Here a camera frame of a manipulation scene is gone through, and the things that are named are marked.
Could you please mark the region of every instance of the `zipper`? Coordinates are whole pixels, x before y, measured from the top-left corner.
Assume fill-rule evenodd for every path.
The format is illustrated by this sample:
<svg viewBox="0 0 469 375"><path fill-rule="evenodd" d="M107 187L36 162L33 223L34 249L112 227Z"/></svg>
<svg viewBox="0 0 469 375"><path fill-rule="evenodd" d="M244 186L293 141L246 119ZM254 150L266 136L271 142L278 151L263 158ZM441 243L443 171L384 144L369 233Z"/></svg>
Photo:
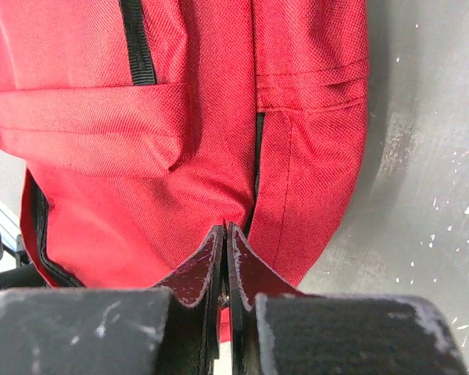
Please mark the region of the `zipper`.
<svg viewBox="0 0 469 375"><path fill-rule="evenodd" d="M31 192L31 214L37 237L37 251L43 267L50 272L52 278L61 287L83 287L84 285L73 274L67 272L59 264L50 260L47 256L47 222L48 202L44 193L38 187L35 180Z"/></svg>
<svg viewBox="0 0 469 375"><path fill-rule="evenodd" d="M257 113L256 116L256 152L255 152L255 162L254 162L254 183L253 183L253 196L254 196L254 203L253 203L253 210L250 213L249 219L247 220L247 224L245 225L245 229L243 230L243 234L248 238L250 233L250 227L252 226L253 215L256 211L256 204L257 198L259 196L259 181L260 181L260 150L263 143L263 129L264 129L264 118L266 117L266 113L260 112Z"/></svg>
<svg viewBox="0 0 469 375"><path fill-rule="evenodd" d="M124 18L132 84L134 86L156 84L155 67L142 20L141 0L120 0L120 9Z"/></svg>

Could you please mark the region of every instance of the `pocket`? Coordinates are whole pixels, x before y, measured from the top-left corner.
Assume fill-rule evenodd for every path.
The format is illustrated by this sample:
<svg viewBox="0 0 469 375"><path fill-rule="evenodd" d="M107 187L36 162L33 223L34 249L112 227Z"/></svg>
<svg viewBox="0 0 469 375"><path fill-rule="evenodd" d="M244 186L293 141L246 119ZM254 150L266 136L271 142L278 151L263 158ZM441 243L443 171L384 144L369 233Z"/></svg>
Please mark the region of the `pocket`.
<svg viewBox="0 0 469 375"><path fill-rule="evenodd" d="M158 177L194 152L187 84L0 93L0 149L89 177Z"/></svg>

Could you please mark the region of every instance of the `metallic surface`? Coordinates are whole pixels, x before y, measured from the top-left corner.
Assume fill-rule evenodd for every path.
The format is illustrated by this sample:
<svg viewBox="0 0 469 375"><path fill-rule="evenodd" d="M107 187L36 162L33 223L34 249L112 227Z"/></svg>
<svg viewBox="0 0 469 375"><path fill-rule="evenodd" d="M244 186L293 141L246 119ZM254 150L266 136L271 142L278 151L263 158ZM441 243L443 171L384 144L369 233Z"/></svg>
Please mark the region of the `metallic surface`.
<svg viewBox="0 0 469 375"><path fill-rule="evenodd" d="M370 0L369 134L305 292L429 298L469 368L469 0Z"/></svg>

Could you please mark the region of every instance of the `gray surface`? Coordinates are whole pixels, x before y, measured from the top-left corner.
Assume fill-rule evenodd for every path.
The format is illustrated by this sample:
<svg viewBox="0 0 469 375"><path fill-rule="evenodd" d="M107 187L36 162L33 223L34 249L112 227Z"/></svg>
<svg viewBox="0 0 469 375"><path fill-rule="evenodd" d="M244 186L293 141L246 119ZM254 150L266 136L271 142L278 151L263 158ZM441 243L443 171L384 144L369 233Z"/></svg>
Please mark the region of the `gray surface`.
<svg viewBox="0 0 469 375"><path fill-rule="evenodd" d="M457 318L469 365L469 327L457 329L469 325L469 0L371 0L368 10L367 154L301 288L430 298Z"/></svg>

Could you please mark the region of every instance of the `red bag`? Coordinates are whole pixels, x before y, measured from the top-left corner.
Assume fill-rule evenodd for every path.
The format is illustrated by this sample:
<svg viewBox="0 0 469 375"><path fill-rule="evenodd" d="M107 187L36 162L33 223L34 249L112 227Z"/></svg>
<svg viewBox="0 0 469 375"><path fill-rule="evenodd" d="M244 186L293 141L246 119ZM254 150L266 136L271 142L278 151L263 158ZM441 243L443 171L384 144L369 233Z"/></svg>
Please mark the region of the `red bag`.
<svg viewBox="0 0 469 375"><path fill-rule="evenodd" d="M150 287L234 221L296 285L360 168L365 12L0 0L0 148L27 163L21 229L41 274Z"/></svg>

